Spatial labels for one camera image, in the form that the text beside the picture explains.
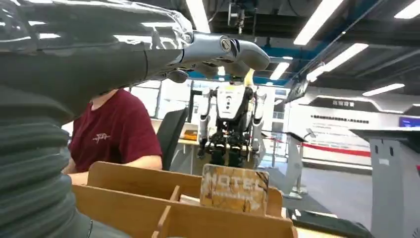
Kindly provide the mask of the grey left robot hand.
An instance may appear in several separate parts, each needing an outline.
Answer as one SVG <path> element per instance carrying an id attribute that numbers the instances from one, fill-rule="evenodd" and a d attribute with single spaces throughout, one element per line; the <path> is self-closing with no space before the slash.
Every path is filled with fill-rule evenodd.
<path id="1" fill-rule="evenodd" d="M 0 124 L 63 125 L 95 96 L 189 71 L 265 69 L 255 43 L 193 29 L 181 13 L 129 0 L 3 0 Z"/>

